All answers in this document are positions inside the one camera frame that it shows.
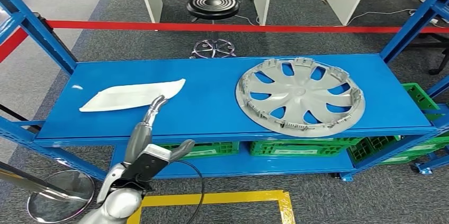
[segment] green plastic crate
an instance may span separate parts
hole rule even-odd
[[[427,93],[417,84],[408,83],[402,84],[407,93],[413,99],[413,101],[418,105],[421,110],[435,110],[440,109],[438,105],[432,100],[432,98],[427,95]],[[425,114],[429,121],[433,121],[442,116],[442,114]],[[446,143],[449,144],[449,132],[440,135],[438,137],[429,139],[426,143]]]
[[[194,157],[211,157],[211,156],[224,156],[237,154],[239,152],[240,142],[214,142],[214,143],[200,143],[195,144],[192,151],[188,153],[184,158]],[[178,147],[179,144],[164,144],[159,145],[168,150],[173,150]]]
[[[403,164],[409,163],[410,161],[419,158],[419,156],[394,156],[383,162],[379,163],[379,165],[389,165],[389,164]]]
[[[386,146],[399,141],[401,138],[398,136],[381,136],[381,137],[370,137],[367,138],[368,143],[373,149],[373,152],[376,153]]]
[[[348,148],[348,153],[352,161],[357,163],[362,159],[372,155],[374,151],[368,143],[368,138],[364,138],[358,144],[350,146]]]
[[[432,98],[429,97],[429,95],[427,95],[427,93],[417,83],[402,84],[402,86],[410,95],[410,97],[413,99],[413,101],[416,103],[416,105],[419,107],[419,109],[421,110],[439,109],[438,105],[434,102],[434,100],[432,100]],[[425,114],[425,116],[430,121],[433,121],[442,115]]]
[[[438,144],[446,144],[449,145],[449,132],[446,132],[438,137],[429,139],[426,143],[438,143]]]
[[[441,149],[446,146],[446,143],[443,144],[437,144],[437,143],[428,143],[425,142],[423,144],[417,145],[415,147],[412,147],[406,151],[401,152],[400,154],[396,155],[397,157],[401,156],[421,156],[424,154],[432,153],[438,149]]]
[[[253,141],[250,153],[253,156],[334,156],[347,146],[305,145],[302,140]]]
[[[284,141],[284,142],[301,142],[301,144],[305,145],[338,145],[338,146],[352,146],[356,145],[360,140],[362,140],[363,137],[359,138],[310,138],[307,140],[297,139],[297,140],[283,140],[280,139],[278,141]]]

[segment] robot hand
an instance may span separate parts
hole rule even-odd
[[[101,206],[86,214],[80,224],[125,224],[152,191],[149,182],[153,176],[192,150],[195,141],[191,139],[173,151],[151,144],[152,124],[166,102],[163,95],[152,102],[131,134],[124,162],[113,166],[106,175],[97,197]]]

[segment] yellow floor marking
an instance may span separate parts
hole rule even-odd
[[[163,207],[168,205],[198,204],[200,194],[146,196],[139,210],[129,219],[127,224],[140,224],[142,207]],[[207,193],[203,204],[226,204],[241,202],[277,201],[281,212],[282,224],[295,224],[290,195],[284,191],[247,191]]]

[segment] black stool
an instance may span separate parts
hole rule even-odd
[[[196,19],[215,20],[227,19],[238,13],[240,9],[237,0],[188,0],[187,10]],[[212,39],[199,41],[192,51],[192,58],[224,58],[236,56],[234,45],[218,38],[217,32],[212,32]]]

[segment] red barrier rope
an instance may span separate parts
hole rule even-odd
[[[391,26],[292,26],[292,25],[235,25],[235,24],[177,24],[147,22],[63,21],[48,20],[53,28],[91,30],[160,30],[160,31],[217,31],[217,32],[337,32],[337,33],[396,33],[401,27]],[[449,28],[425,27],[422,33],[449,33]]]
[[[0,62],[8,57],[11,52],[27,38],[27,36],[28,34],[22,28],[17,29],[17,31],[11,34],[11,36],[0,45]]]

